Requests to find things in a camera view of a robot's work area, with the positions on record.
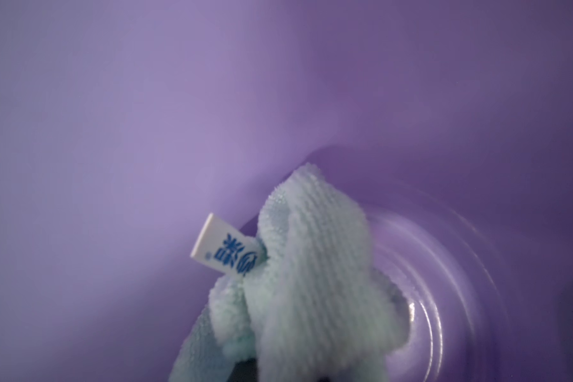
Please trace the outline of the purple plastic bucket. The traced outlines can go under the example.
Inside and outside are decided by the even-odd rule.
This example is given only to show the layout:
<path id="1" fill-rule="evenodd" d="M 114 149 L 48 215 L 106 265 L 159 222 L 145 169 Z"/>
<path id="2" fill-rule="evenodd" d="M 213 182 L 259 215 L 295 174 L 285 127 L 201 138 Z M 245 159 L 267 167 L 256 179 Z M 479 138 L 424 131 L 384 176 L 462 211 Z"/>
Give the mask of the purple plastic bucket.
<path id="1" fill-rule="evenodd" d="M 573 381 L 573 1 L 0 1 L 0 381 L 164 381 L 300 165 L 427 283 L 429 375 Z"/>

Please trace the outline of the mint green microfibre cloth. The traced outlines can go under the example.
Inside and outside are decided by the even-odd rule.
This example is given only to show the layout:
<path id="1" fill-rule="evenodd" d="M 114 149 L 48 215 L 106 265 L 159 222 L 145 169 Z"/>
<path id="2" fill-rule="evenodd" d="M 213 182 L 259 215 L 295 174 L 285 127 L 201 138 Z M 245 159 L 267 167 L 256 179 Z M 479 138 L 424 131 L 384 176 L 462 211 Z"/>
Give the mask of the mint green microfibre cloth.
<path id="1" fill-rule="evenodd" d="M 386 381 L 407 343 L 407 300 L 372 264 L 363 210 L 315 165 L 275 188 L 254 237 L 209 220 L 193 257 L 221 276 L 172 381 L 235 380 L 248 361 L 260 381 Z"/>

